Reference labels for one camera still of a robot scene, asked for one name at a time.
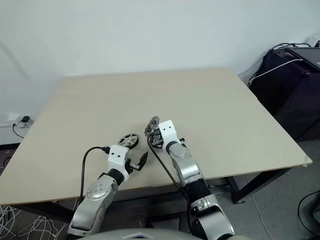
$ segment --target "floor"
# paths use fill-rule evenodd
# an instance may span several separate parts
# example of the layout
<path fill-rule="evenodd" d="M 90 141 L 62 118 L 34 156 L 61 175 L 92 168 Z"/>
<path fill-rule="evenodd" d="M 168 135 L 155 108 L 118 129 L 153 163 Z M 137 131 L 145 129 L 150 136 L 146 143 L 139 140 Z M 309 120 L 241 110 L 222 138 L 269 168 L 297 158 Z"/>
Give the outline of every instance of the floor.
<path fill-rule="evenodd" d="M 279 177 L 277 180 L 267 185 L 265 188 L 253 195 L 253 198 L 258 206 L 263 222 L 266 226 L 269 235 L 272 240 L 311 240 L 320 239 L 315 237 L 311 233 L 307 232 L 302 225 L 298 222 L 297 207 L 299 201 L 307 194 L 315 192 L 320 189 L 320 141 L 302 142 L 299 144 L 301 148 L 310 156 L 314 163 L 308 167 L 296 167 Z M 13 154 L 13 151 L 0 151 L 0 166 L 6 157 Z M 254 174 L 248 174 L 247 178 L 250 181 L 254 178 Z M 235 180 L 239 187 L 246 184 L 246 176 L 236 176 Z M 224 212 L 228 216 L 232 223 L 236 234 L 245 235 L 253 240 L 269 240 L 262 221 L 259 217 L 255 203 L 251 197 L 245 199 L 245 203 L 233 204 L 229 194 L 218 194 L 217 198 L 223 207 Z M 310 212 L 320 203 L 320 195 L 315 194 L 308 197 L 301 205 L 301 217 L 305 224 L 314 232 L 320 235 L 320 224 L 317 223 L 310 215 Z M 72 209 L 74 200 L 59 201 L 59 204 L 67 208 Z M 166 210 L 176 210 L 177 208 L 184 208 L 185 205 L 177 203 L 162 204 L 158 206 Z M 148 214 L 147 209 L 131 209 L 126 212 L 117 212 L 117 221 L 115 218 L 109 217 L 105 219 L 102 226 L 102 230 L 109 230 L 119 228 L 119 223 L 131 215 Z M 20 212 L 16 217 L 12 232 L 16 233 L 29 224 L 31 224 L 38 216 L 28 213 Z M 181 230 L 187 231 L 185 218 L 181 219 Z M 62 226 L 62 222 L 54 221 L 55 226 L 59 230 Z M 154 223 L 157 228 L 169 228 L 177 229 L 179 221 L 169 220 Z M 66 239 L 67 227 L 58 236 L 59 240 Z M 40 239 L 42 232 L 33 231 L 29 235 L 29 240 Z M 42 239 L 48 239 L 49 234 L 44 232 Z M 26 240 L 28 234 L 19 236 L 18 238 L 8 234 L 5 240 L 19 239 Z"/>

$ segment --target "white wall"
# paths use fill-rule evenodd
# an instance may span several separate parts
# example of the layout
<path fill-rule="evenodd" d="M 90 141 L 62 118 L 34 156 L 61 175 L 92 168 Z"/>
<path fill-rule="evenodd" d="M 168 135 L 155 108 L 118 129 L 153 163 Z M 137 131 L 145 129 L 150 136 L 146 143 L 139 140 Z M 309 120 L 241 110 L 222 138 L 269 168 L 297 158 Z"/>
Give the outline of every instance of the white wall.
<path fill-rule="evenodd" d="M 1 0 L 0 123 L 36 117 L 63 76 L 239 74 L 273 45 L 319 32 L 319 9 L 318 0 Z M 0 144 L 18 141 L 0 128 Z"/>

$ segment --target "black table leg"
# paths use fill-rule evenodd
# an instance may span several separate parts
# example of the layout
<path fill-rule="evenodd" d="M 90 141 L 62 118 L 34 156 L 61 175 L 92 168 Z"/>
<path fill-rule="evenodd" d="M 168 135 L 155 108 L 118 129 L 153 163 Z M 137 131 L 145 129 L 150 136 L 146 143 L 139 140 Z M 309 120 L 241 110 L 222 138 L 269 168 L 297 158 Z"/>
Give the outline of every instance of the black table leg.
<path fill-rule="evenodd" d="M 238 191 L 234 191 L 232 185 L 234 183 L 230 183 L 232 190 L 234 191 L 231 194 L 231 198 L 234 204 L 238 204 L 242 202 L 242 199 L 246 196 L 251 196 L 252 194 L 256 193 L 281 175 L 285 174 L 291 168 L 284 168 L 284 169 L 277 169 L 271 171 L 263 171 L 254 179 L 252 179 L 247 185 L 245 185 L 242 189 Z"/>
<path fill-rule="evenodd" d="M 54 204 L 51 201 L 19 204 L 13 205 L 13 207 L 65 223 L 70 223 L 74 216 L 74 212 L 72 210 L 58 204 Z"/>

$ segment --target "wooden tabletop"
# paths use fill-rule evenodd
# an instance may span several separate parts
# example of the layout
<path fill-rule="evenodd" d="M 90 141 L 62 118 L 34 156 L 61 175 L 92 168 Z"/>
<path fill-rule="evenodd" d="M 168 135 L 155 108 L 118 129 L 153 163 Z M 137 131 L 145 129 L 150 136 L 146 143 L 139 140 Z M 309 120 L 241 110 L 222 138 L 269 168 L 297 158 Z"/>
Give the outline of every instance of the wooden tabletop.
<path fill-rule="evenodd" d="M 173 121 L 205 178 L 312 163 L 226 68 L 68 77 L 1 175 L 0 204 L 79 196 L 86 150 L 117 144 L 129 133 L 140 139 L 129 154 L 138 163 L 148 151 L 144 130 L 153 116 Z M 176 177 L 169 156 L 160 157 Z M 101 150 L 88 155 L 85 190 L 108 170 L 107 160 Z M 167 184 L 170 178 L 149 152 L 142 171 L 134 171 L 120 189 Z"/>

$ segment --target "small wheel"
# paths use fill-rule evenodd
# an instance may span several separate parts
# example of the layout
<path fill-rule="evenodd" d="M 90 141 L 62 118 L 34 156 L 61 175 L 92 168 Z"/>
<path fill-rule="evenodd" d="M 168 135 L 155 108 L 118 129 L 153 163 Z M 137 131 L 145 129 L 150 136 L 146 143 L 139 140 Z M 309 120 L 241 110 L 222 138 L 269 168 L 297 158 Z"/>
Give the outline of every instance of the small wheel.
<path fill-rule="evenodd" d="M 127 147 L 128 149 L 133 149 L 139 143 L 139 137 L 137 134 L 130 133 L 125 135 L 123 138 L 120 139 L 118 145 Z"/>

